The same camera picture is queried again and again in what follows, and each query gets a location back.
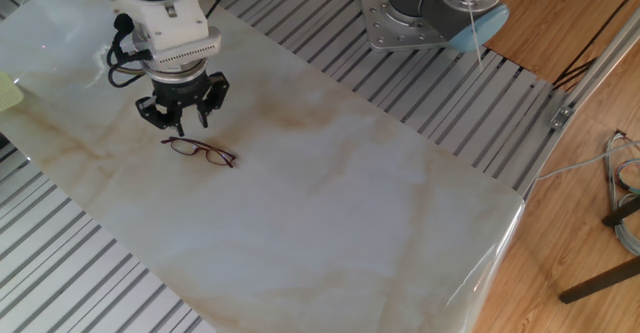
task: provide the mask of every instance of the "marble table surface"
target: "marble table surface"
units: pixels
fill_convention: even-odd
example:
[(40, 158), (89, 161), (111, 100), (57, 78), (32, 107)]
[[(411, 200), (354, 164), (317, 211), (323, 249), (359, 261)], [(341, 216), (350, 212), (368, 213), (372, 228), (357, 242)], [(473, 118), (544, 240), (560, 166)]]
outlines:
[(467, 332), (523, 209), (511, 189), (219, 9), (231, 89), (181, 156), (106, 81), (107, 0), (34, 0), (0, 26), (25, 93), (0, 131), (220, 332)]

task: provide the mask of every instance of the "wooden floor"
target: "wooden floor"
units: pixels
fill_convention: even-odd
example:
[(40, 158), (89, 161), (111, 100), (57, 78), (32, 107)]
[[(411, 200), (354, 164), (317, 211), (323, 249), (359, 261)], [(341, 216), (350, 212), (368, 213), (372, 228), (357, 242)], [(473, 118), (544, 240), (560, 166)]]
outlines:
[[(554, 79), (606, 20), (602, 11), (615, 9), (621, 0), (573, 0), (583, 5), (573, 9), (568, 1), (533, 9), (531, 22), (522, 18), (520, 23), (516, 17), (510, 22), (513, 36), (505, 29), (492, 47), (542, 77)], [(589, 55), (597, 55), (639, 5), (640, 0), (632, 0)], [(554, 20), (564, 9), (582, 16), (547, 31), (544, 10), (555, 15), (549, 18)], [(594, 16), (590, 11), (599, 13)], [(536, 24), (542, 25), (532, 29)], [(630, 138), (640, 139), (639, 113), (640, 45), (636, 45), (577, 113), (543, 174), (602, 153), (618, 128)], [(622, 152), (614, 162), (632, 156), (640, 157), (640, 153)], [(562, 290), (632, 258), (612, 229), (600, 223), (609, 212), (605, 177), (603, 163), (594, 163), (538, 183), (478, 319), (476, 333), (640, 332), (640, 277), (571, 305), (557, 298)], [(640, 234), (640, 213), (629, 223), (634, 233)]]
[[(503, 0), (511, 11), (509, 20), (487, 46), (553, 82), (622, 1)], [(631, 0), (616, 15), (588, 59), (604, 49), (638, 6), (640, 0)]]

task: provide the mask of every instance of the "metal mounting plate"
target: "metal mounting plate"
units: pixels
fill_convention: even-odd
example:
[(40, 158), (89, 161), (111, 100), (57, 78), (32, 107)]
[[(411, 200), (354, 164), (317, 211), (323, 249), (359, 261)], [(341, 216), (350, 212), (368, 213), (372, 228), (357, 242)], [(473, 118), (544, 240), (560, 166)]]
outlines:
[(360, 0), (371, 48), (379, 52), (446, 47), (448, 43), (423, 19), (399, 22), (389, 0)]

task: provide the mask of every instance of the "glasses lens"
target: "glasses lens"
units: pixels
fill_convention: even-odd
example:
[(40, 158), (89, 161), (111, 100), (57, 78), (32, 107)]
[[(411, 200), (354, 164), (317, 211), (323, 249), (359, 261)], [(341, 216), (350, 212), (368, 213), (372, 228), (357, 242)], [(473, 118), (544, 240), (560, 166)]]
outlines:
[(216, 152), (213, 150), (207, 151), (207, 160), (213, 164), (217, 165), (227, 165), (227, 161), (223, 158), (224, 153)]
[(195, 153), (198, 147), (193, 143), (185, 142), (183, 140), (178, 139), (171, 142), (171, 148), (173, 148), (173, 150), (175, 150), (178, 153), (191, 155)]

